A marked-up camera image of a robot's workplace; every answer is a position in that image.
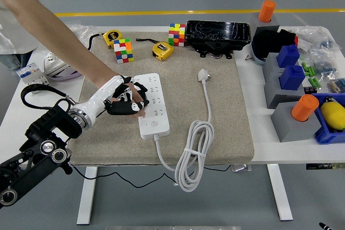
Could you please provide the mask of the person's hand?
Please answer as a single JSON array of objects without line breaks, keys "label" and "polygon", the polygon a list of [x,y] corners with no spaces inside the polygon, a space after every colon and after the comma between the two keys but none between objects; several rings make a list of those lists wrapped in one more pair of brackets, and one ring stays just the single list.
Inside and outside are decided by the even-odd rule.
[{"label": "person's hand", "polygon": [[[130,88],[130,90],[132,91],[132,101],[133,102],[143,102],[143,98],[138,93],[137,89],[135,88],[135,86],[132,83],[127,83],[126,86],[128,86]],[[139,117],[143,117],[143,116],[145,116],[144,108],[142,108],[140,111],[138,111],[134,115],[129,115],[129,117],[134,118],[134,119],[138,119]]]}]

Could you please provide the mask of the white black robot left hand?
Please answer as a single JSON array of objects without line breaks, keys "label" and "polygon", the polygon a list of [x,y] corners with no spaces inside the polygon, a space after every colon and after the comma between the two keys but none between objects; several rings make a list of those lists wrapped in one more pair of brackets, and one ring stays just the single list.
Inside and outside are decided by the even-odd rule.
[{"label": "white black robot left hand", "polygon": [[[143,98],[143,102],[132,101],[132,91],[127,83],[132,83]],[[81,116],[84,120],[94,122],[103,111],[111,115],[134,115],[148,105],[144,98],[147,89],[134,81],[131,77],[115,76],[101,86],[93,96],[84,103],[71,108],[69,114]]]}]

